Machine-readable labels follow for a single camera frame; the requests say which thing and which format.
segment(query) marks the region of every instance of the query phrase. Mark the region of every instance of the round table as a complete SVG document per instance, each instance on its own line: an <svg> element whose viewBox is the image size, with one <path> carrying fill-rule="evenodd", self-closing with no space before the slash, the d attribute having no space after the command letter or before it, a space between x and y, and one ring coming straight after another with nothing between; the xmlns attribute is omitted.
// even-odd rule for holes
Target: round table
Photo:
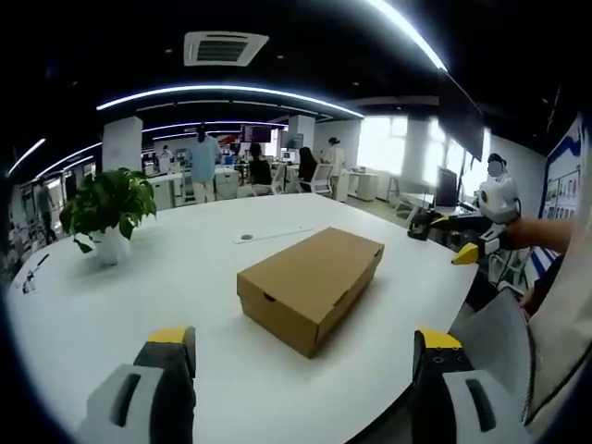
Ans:
<svg viewBox="0 0 592 444"><path fill-rule="evenodd" d="M241 311L236 274L328 226L386 245L365 295L308 360ZM282 229L293 232L277 235ZM245 233L275 237L235 243ZM38 291L6 303L23 362L50 413L73 432L89 394L131 364L151 331L191 325L197 340L194 441L342 444L412 381L413 333L448 331L476 266L404 229L314 194L257 197L158 214L128 262L102 267L69 239L35 253Z"/></svg>

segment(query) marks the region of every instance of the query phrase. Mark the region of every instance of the cable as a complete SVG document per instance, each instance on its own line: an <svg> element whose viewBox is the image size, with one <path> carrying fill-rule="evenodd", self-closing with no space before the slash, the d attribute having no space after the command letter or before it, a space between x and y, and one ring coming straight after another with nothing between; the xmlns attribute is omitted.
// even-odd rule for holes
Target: cable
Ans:
<svg viewBox="0 0 592 444"><path fill-rule="evenodd" d="M501 280L503 279L503 275L508 270L508 264L510 263L510 259L512 259L512 252L508 252L508 259L506 259L506 263L504 264L503 268L501 269L501 273L499 274L498 282L496 282L496 291L500 286Z"/></svg>

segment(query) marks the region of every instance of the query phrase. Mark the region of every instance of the white sleeve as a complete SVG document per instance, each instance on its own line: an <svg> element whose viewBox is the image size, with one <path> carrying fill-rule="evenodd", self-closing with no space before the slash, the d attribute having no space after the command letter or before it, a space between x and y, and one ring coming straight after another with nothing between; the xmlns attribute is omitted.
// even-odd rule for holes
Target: white sleeve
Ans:
<svg viewBox="0 0 592 444"><path fill-rule="evenodd" d="M222 150L220 149L220 145L218 144L218 140L212 138L212 144L215 146L214 153L216 155L222 154Z"/></svg>
<svg viewBox="0 0 592 444"><path fill-rule="evenodd" d="M333 162L335 161L335 148L327 148L325 154L323 155L323 161L333 165Z"/></svg>

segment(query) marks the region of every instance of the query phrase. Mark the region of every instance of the person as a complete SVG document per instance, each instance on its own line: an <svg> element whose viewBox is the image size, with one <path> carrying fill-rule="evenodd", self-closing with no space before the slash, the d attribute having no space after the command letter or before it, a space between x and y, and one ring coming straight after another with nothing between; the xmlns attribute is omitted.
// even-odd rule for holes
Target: person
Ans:
<svg viewBox="0 0 592 444"><path fill-rule="evenodd" d="M57 241L57 236L52 230L53 207L54 201L52 200L49 189L47 188L47 185L42 183L41 189L37 193L37 208L39 208L39 213L41 214L41 219L43 221L45 242L47 245L52 243L52 241Z"/></svg>
<svg viewBox="0 0 592 444"><path fill-rule="evenodd" d="M512 179L508 173L508 162L497 153L489 155L487 159L487 173L489 174L488 179L495 180L496 182Z"/></svg>
<svg viewBox="0 0 592 444"><path fill-rule="evenodd" d="M531 217L520 217L507 227L506 234L513 249L543 247L560 254L520 300L520 306L527 318L537 312L555 282L570 245L574 227L573 219L546 220Z"/></svg>
<svg viewBox="0 0 592 444"><path fill-rule="evenodd" d="M251 157L249 170L251 171L251 185L240 187L237 197L263 196L271 192L271 168L269 163L261 158L261 145L251 143Z"/></svg>
<svg viewBox="0 0 592 444"><path fill-rule="evenodd" d="M333 170L331 171L331 189L333 191L331 198L335 198L337 194L339 177L341 176L341 170L345 166L345 153L339 147L340 143L341 141L337 137L330 138L329 147L323 153L323 158L321 159L321 163L333 166Z"/></svg>
<svg viewBox="0 0 592 444"><path fill-rule="evenodd" d="M161 173L170 172L170 164L175 156L168 151L168 145L163 146L163 152L158 156L158 169Z"/></svg>
<svg viewBox="0 0 592 444"><path fill-rule="evenodd" d="M310 182L315 175L317 162L313 156L313 152L308 146L300 149L300 166L298 167L298 179L301 182ZM311 192L310 185L301 183L301 188L304 192Z"/></svg>
<svg viewBox="0 0 592 444"><path fill-rule="evenodd" d="M536 219L533 217L519 217L506 227L505 234L511 250L521 250L528 247L543 247L560 254L545 274L535 282L520 300L520 305L527 318L533 316L541 306L555 277L559 273L563 262L563 255L567 252L570 239L574 232L573 219ZM478 273L469 290L467 303L476 311L485 307L498 294L494 285L490 284L483 274Z"/></svg>
<svg viewBox="0 0 592 444"><path fill-rule="evenodd" d="M189 150L191 160L191 181L195 202L203 204L213 202L214 196L214 175L216 173L216 160L222 158L222 151L218 142L205 133L205 127L197 129L197 140Z"/></svg>

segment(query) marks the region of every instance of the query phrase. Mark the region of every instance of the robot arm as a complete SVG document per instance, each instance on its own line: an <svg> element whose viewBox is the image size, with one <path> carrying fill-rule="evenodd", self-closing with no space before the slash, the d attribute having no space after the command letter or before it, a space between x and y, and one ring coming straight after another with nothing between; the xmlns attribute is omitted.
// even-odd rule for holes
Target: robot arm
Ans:
<svg viewBox="0 0 592 444"><path fill-rule="evenodd" d="M518 190L510 175L506 174L501 180L483 182L479 187L478 202L478 216L442 217L432 223L433 228L482 232L475 241L461 248L452 259L455 265L474 264L500 248L508 248L506 227L520 217ZM482 230L484 225L489 225L485 232Z"/></svg>

